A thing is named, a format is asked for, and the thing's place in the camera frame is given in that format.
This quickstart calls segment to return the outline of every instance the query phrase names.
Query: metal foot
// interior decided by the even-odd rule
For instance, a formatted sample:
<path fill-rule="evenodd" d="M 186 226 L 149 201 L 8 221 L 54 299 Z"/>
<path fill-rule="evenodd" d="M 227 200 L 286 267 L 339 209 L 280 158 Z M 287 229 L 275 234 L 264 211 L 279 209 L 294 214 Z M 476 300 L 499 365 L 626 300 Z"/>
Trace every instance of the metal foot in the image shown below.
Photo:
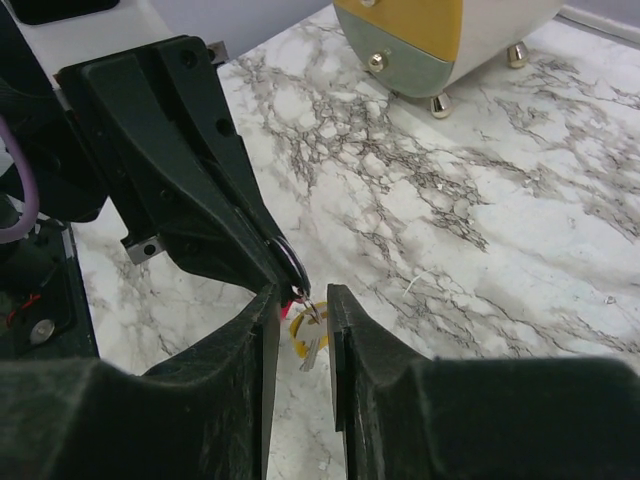
<path fill-rule="evenodd" d="M 429 99 L 429 105 L 431 107 L 431 115 L 439 120 L 447 118 L 453 111 L 451 99 L 449 95 L 444 92 L 431 97 Z"/>
<path fill-rule="evenodd" d="M 522 68 L 529 63 L 529 49 L 524 42 L 518 42 L 507 48 L 507 63 L 511 68 Z"/>

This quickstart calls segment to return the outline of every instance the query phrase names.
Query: black mechanical arm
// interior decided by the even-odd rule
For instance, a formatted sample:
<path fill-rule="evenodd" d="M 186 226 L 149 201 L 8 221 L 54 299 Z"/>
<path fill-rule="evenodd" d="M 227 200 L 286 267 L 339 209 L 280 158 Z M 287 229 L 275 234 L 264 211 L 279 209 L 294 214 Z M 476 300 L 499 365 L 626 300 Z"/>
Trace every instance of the black mechanical arm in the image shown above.
<path fill-rule="evenodd" d="M 58 19 L 42 12 L 34 23 Z M 63 68 L 54 93 L 1 6 L 0 27 L 0 114 L 51 217 L 0 245 L 0 478 L 264 479 L 280 309 L 310 283 L 265 208 L 210 52 L 186 36 L 144 45 Z M 0 189 L 22 198 L 14 167 Z M 256 293 L 142 376 L 97 358 L 67 223 L 95 219 L 107 196 L 134 263 L 166 251 Z M 0 227 L 18 216 L 3 198 Z M 329 286 L 328 303 L 350 480 L 640 478 L 640 386 L 625 365 L 431 361 L 347 287 Z"/>

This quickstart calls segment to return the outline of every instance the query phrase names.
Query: yellow object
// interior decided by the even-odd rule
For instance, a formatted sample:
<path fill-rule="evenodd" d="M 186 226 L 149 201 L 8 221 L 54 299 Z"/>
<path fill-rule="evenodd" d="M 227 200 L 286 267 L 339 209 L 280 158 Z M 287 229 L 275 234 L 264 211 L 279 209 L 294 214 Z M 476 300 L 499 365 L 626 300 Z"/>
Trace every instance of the yellow object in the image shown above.
<path fill-rule="evenodd" d="M 373 7 L 361 0 L 334 3 L 440 60 L 455 62 L 458 57 L 462 0 L 379 0 Z"/>
<path fill-rule="evenodd" d="M 315 304 L 316 309 L 320 313 L 320 316 L 326 321 L 329 316 L 329 312 L 327 310 L 327 302 L 320 302 Z M 293 340 L 293 348 L 295 348 L 296 353 L 300 358 L 307 358 L 307 354 L 309 353 L 309 347 L 305 345 L 304 342 L 300 340 L 296 340 L 296 335 L 298 334 L 298 330 L 300 330 L 300 325 L 304 320 L 306 321 L 314 321 L 313 320 L 313 308 L 309 307 L 305 311 L 303 311 L 300 315 L 298 315 L 291 325 L 289 326 L 289 333 L 291 334 L 291 339 Z M 318 351 L 322 350 L 324 347 L 329 345 L 329 337 L 325 335 L 322 337 L 320 341 L 320 345 L 318 346 Z"/>

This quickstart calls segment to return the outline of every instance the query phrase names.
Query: yellow toaster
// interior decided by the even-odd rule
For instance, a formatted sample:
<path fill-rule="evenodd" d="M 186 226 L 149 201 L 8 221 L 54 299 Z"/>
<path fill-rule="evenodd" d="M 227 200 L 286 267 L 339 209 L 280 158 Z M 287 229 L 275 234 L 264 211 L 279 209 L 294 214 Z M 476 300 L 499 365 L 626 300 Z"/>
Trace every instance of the yellow toaster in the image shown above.
<path fill-rule="evenodd" d="M 522 39 L 553 18 L 563 0 L 334 0 L 347 41 L 386 87 L 430 98 L 444 118 L 447 85 L 507 50 L 509 66 L 527 63 Z"/>

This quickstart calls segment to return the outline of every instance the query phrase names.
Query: white marble surface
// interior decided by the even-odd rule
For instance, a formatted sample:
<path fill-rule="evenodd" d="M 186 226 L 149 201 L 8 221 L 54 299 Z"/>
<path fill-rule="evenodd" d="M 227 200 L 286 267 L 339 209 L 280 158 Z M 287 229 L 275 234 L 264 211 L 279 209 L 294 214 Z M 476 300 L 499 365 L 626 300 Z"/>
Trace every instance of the white marble surface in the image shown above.
<path fill-rule="evenodd" d="M 327 8 L 221 70 L 267 206 L 317 300 L 347 284 L 427 356 L 598 354 L 640 370 L 640 51 L 552 22 L 432 119 L 363 72 Z M 129 264 L 111 207 L 78 226 L 100 350 L 142 372 L 247 303 L 164 257 Z M 270 479 L 343 479 L 328 355 L 283 327 Z"/>

